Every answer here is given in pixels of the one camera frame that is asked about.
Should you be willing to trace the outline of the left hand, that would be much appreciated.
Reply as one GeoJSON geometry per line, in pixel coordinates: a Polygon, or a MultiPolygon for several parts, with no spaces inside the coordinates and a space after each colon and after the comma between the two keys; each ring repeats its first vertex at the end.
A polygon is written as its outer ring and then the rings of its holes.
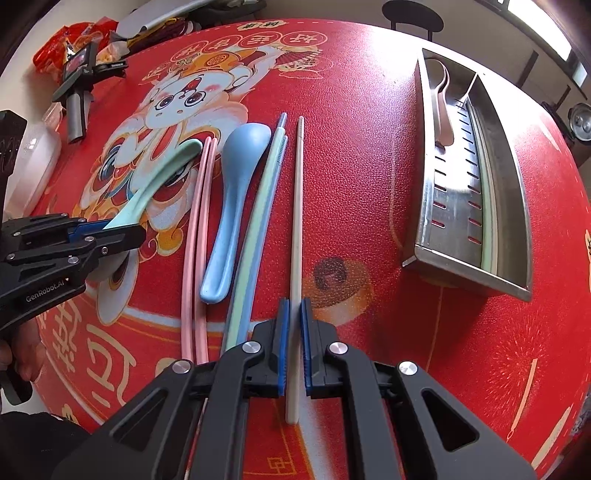
{"type": "Polygon", "coordinates": [[[35,319],[21,324],[9,342],[0,341],[0,366],[6,370],[13,362],[24,381],[35,382],[46,358],[46,348],[35,319]]]}

